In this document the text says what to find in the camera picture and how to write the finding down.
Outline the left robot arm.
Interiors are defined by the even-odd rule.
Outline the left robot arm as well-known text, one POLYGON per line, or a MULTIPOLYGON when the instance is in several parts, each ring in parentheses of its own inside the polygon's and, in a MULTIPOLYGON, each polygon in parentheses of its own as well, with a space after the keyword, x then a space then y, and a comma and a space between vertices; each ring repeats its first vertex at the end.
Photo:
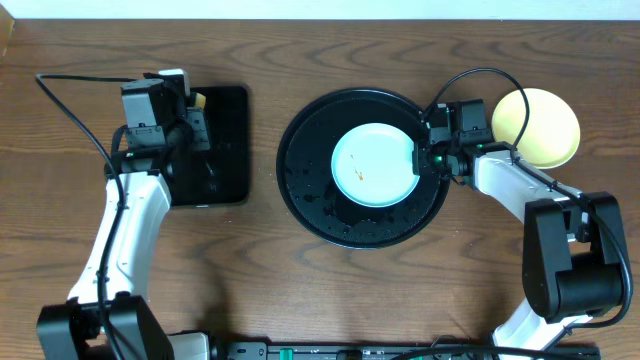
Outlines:
POLYGON ((126 123, 104 147, 106 203, 90 257, 67 300, 42 308, 37 335, 48 359, 211 359, 204 330, 168 334, 148 305, 148 282, 175 180, 207 148, 204 96, 182 69, 121 78, 126 123))

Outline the green yellow sponge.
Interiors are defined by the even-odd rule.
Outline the green yellow sponge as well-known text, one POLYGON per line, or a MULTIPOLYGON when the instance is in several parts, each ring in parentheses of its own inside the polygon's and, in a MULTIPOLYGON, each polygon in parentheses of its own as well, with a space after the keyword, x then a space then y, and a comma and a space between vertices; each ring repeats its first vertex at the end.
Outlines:
POLYGON ((193 92, 191 94, 192 106, 197 109, 204 109, 206 106, 206 97, 200 93, 193 92))

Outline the light blue plate top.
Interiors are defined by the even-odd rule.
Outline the light blue plate top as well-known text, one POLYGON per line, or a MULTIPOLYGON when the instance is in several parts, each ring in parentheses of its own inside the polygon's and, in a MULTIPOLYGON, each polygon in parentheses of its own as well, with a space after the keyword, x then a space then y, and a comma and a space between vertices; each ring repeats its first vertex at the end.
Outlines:
POLYGON ((413 171, 414 141, 402 130, 368 123, 340 138, 331 156, 337 188, 352 202, 382 208, 408 197, 419 183, 413 171))

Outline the yellow plate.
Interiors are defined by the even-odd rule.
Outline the yellow plate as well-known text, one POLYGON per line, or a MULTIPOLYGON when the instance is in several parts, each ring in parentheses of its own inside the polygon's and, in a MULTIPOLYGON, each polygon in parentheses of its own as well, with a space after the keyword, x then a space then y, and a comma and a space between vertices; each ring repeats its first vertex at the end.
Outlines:
MULTIPOLYGON (((542 89, 525 88, 529 121, 516 145, 520 154, 539 169, 551 169, 568 162, 580 144, 580 125, 571 107, 559 96, 542 89)), ((515 90, 496 105, 491 129, 496 141, 513 144, 525 117, 524 100, 515 90)))

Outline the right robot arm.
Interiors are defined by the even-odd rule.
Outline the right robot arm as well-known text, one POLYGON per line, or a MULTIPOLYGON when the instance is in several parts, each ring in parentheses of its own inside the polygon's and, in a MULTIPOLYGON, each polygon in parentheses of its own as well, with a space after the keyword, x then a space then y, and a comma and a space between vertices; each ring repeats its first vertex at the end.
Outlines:
POLYGON ((492 333, 501 359, 542 358, 577 329, 605 328, 627 314, 633 279, 620 208, 607 192, 583 193, 525 162, 507 143, 419 142, 414 171, 461 177, 524 226, 525 298, 492 333))

